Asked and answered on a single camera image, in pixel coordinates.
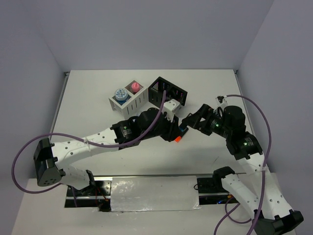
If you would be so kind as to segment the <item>blue highlighter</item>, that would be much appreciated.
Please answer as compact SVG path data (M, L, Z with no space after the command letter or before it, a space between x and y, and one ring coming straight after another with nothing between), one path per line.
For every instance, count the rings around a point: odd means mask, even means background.
M186 134L186 132L189 130L189 128L188 127L179 127L179 129L180 129L180 135L183 137L185 134Z

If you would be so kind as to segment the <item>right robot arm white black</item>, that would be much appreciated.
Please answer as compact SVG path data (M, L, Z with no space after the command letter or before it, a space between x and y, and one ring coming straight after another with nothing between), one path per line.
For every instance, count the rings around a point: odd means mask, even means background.
M229 153L235 157L254 188L245 186L230 167L213 173L213 188L228 191L251 216L258 235L282 235L294 230L304 218L285 200L269 169L256 137L246 131L245 115L238 106L226 106L222 113L204 104L182 120L182 124L205 135L225 138Z

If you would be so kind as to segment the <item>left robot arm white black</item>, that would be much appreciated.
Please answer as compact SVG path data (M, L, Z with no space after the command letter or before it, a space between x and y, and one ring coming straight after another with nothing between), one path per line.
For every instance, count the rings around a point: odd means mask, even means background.
M161 137L171 142L182 135L177 116L169 119L166 111L160 113L157 108L150 108L139 116L82 139L55 143L48 138L41 139L34 154L37 185L47 187L60 183L91 195L96 189L91 170L76 168L73 163L100 153L137 146L140 142L136 138L143 141Z

